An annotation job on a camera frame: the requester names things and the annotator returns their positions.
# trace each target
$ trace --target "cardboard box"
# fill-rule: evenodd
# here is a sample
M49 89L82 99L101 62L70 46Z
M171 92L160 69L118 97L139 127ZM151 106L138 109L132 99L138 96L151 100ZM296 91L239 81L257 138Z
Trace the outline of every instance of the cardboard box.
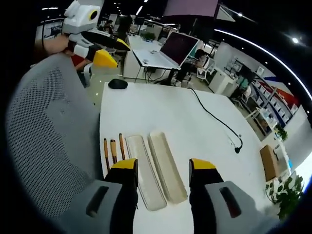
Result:
M279 169L277 165L276 155L274 154L273 149L266 145L260 150L265 179L266 181L270 181L279 176Z

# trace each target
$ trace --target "beige plastic tray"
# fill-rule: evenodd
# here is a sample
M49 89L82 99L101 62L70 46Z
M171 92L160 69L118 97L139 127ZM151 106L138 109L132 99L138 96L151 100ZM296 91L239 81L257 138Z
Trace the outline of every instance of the beige plastic tray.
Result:
M173 204L185 201L187 192L176 168L165 134L163 132L150 133L148 143L165 197Z
M129 157L138 159L138 188L146 208L157 211L166 207L167 202L153 171L143 137L135 135L125 140Z

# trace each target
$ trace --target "laptop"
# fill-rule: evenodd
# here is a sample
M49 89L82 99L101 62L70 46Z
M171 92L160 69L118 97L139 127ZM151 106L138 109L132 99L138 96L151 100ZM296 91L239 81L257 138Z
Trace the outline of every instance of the laptop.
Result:
M166 70L180 70L180 66L196 47L197 38L172 32L159 52L133 50L142 67L154 67Z

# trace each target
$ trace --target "laptop screen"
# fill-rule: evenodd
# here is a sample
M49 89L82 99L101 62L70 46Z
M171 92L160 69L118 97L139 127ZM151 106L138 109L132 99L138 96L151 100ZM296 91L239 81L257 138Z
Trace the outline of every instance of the laptop screen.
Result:
M160 51L181 66L186 57L196 46L197 42L198 39L196 38L173 32Z

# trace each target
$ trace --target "potted plant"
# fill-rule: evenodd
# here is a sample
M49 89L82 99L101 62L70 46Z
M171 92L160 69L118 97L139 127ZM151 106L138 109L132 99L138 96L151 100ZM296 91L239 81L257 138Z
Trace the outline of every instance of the potted plant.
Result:
M146 41L153 41L156 38L154 33L149 33L149 32L142 33L141 37Z
M275 127L276 129L276 134L278 134L282 141L285 141L288 137L287 132L282 128L282 126L278 123Z
M285 183L279 180L277 191L274 191L273 182L266 185L266 195L268 199L275 205L279 205L279 219L286 218L297 206L300 197L303 195L301 184L303 178L301 176L296 176L294 185L289 188L289 184L292 182L293 178L289 177Z

